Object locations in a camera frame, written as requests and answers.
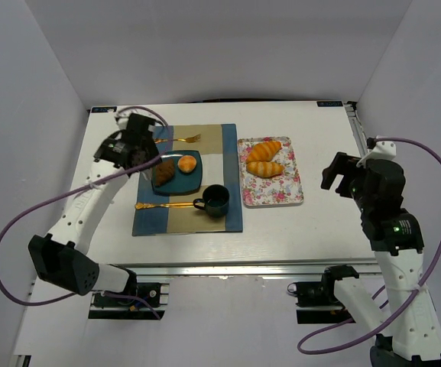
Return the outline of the brown chocolate pastry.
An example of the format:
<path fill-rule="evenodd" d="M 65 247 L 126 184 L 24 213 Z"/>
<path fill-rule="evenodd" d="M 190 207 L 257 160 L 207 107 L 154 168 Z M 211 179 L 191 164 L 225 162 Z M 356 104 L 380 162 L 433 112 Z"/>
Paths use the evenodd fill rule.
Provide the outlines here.
<path fill-rule="evenodd" d="M 162 161 L 160 164 L 156 165 L 153 170 L 154 174 L 154 185 L 156 187 L 161 187 L 170 180 L 173 179 L 175 175 L 175 164 L 173 159 L 169 158 Z"/>

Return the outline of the round orange bun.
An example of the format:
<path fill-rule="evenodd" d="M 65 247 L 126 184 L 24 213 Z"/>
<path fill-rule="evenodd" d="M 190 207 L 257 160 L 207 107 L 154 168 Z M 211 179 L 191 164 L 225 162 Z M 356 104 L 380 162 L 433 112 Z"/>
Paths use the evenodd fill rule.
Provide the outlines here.
<path fill-rule="evenodd" d="M 178 160 L 177 166 L 181 172 L 190 174 L 196 169 L 197 160 L 192 155 L 184 155 Z"/>

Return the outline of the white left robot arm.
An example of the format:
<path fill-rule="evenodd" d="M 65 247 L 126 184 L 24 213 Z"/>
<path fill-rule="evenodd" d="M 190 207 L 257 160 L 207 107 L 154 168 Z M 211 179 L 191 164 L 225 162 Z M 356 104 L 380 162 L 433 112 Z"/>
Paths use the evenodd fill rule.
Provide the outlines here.
<path fill-rule="evenodd" d="M 37 276 L 74 294 L 91 291 L 133 294 L 136 275 L 126 268 L 99 264 L 87 255 L 92 237 L 115 195 L 134 168 L 160 162 L 154 143 L 156 122 L 132 113 L 93 155 L 86 189 L 70 201 L 65 213 L 45 236 L 35 235 L 28 250 Z"/>

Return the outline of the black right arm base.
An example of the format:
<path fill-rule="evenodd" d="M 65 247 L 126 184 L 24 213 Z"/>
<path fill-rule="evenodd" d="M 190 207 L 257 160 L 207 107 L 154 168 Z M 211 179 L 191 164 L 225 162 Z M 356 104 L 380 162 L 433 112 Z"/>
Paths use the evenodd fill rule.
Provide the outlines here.
<path fill-rule="evenodd" d="M 297 299 L 298 307 L 345 307 L 334 295 L 337 281 L 344 278 L 359 278 L 359 273 L 351 265 L 334 265 L 326 268 L 319 281 L 299 281 L 287 285 L 287 293 Z"/>

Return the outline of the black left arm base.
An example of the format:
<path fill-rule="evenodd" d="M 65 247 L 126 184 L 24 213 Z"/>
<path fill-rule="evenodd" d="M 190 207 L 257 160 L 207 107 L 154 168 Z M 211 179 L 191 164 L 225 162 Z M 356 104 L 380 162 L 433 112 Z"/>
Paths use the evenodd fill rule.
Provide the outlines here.
<path fill-rule="evenodd" d="M 137 283 L 136 291 L 132 293 L 134 298 L 108 297 L 102 293 L 94 293 L 91 305 L 94 308 L 117 309 L 138 311 L 148 307 L 143 305 L 137 297 L 145 300 L 151 307 L 158 309 L 167 305 L 170 286 L 168 283 L 159 282 L 140 282 Z"/>

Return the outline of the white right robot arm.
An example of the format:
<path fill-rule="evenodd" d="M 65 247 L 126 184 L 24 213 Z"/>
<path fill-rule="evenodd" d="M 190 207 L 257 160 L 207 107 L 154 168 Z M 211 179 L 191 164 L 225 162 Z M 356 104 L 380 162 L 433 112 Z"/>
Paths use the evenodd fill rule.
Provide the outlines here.
<path fill-rule="evenodd" d="M 374 337 L 373 366 L 441 366 L 441 329 L 423 279 L 423 237 L 415 216 L 402 208 L 405 185 L 399 164 L 339 152 L 323 170 L 328 190 L 342 177 L 336 192 L 352 198 L 361 212 L 368 238 L 384 279 L 390 311 L 402 313 Z"/>

